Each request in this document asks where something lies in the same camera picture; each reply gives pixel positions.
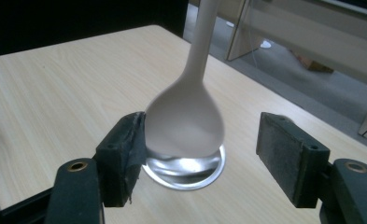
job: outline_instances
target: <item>clamp jaw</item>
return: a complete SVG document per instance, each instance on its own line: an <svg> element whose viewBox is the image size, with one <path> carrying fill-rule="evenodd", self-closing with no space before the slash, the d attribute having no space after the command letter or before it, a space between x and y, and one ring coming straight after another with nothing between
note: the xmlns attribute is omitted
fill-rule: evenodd
<svg viewBox="0 0 367 224"><path fill-rule="evenodd" d="M323 201L320 221L367 223L367 164L328 162L330 150L290 119L261 113L256 153L297 208Z"/></svg>

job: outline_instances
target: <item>wooden table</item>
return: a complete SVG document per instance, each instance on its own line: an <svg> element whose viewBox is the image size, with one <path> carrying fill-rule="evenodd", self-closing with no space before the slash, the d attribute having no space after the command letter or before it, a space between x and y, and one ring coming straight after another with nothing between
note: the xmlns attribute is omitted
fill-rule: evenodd
<svg viewBox="0 0 367 224"><path fill-rule="evenodd" d="M0 57L0 207L53 185L60 165L92 157L124 115L143 111L182 72L190 45L158 26ZM283 114L332 150L367 163L367 147L209 57L205 85L224 117L226 167L205 189L175 191L144 172L133 203L106 223L319 223L295 209L255 153L262 111Z"/></svg>

